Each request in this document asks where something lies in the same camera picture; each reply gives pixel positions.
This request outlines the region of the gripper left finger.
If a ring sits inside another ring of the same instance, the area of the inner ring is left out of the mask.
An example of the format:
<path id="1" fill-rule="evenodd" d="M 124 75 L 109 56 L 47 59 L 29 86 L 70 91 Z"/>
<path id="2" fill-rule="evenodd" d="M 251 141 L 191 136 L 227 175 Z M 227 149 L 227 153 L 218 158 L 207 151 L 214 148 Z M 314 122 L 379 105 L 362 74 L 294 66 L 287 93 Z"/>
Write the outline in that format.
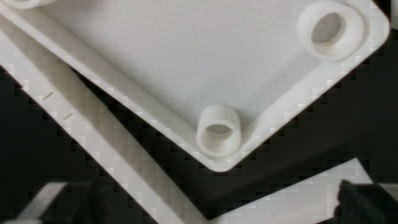
<path id="1" fill-rule="evenodd" d="M 65 185 L 65 182 L 49 182 L 44 185 L 10 224 L 44 224 L 40 216 Z"/>

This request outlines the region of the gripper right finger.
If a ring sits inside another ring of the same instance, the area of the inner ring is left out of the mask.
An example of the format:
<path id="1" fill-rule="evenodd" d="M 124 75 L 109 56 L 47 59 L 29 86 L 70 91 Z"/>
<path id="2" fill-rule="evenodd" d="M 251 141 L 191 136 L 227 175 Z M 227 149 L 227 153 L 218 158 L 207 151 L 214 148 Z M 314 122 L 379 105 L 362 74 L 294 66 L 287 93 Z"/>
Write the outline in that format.
<path id="1" fill-rule="evenodd" d="M 398 184 L 340 182 L 339 224 L 398 224 Z"/>

